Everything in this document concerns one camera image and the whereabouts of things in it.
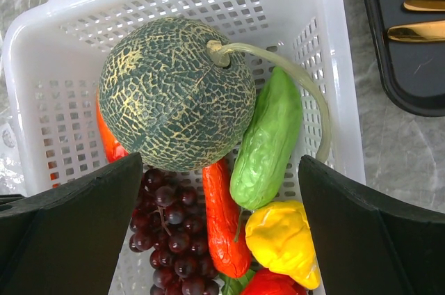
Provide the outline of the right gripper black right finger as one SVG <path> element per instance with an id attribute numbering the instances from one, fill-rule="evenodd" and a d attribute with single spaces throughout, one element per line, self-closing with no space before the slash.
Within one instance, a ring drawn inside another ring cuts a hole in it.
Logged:
<path id="1" fill-rule="evenodd" d="M 443 294 L 444 214 L 303 156 L 298 181 L 326 294 Z"/>

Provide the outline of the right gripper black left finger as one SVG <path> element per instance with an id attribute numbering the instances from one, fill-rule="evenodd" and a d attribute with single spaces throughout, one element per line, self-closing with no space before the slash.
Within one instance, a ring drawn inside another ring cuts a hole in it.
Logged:
<path id="1" fill-rule="evenodd" d="M 1 205 L 2 294 L 107 294 L 143 174 L 138 153 Z"/>

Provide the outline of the dark purple grape bunch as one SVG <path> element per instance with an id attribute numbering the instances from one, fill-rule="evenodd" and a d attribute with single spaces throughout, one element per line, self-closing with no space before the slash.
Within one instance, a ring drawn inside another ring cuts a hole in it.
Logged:
<path id="1" fill-rule="evenodd" d="M 204 210 L 195 188 L 150 168 L 142 177 L 129 247 L 149 251 L 151 294 L 219 294 Z"/>

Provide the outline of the green netted melon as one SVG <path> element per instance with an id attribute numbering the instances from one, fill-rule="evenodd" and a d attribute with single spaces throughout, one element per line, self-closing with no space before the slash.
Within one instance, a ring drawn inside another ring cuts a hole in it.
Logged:
<path id="1" fill-rule="evenodd" d="M 309 74 L 197 19 L 163 17 L 121 39 L 100 74 L 99 111 L 122 147 L 145 163 L 175 172 L 203 168 L 231 151 L 252 121 L 256 90 L 246 53 L 282 68 L 316 100 L 322 124 L 316 156 L 327 160 L 329 110 Z"/>

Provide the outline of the clear zip top bag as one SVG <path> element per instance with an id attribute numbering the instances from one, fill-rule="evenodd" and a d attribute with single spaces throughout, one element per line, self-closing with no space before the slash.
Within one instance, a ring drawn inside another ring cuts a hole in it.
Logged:
<path id="1" fill-rule="evenodd" d="M 1 110 L 1 195 L 27 196 L 10 109 Z"/>

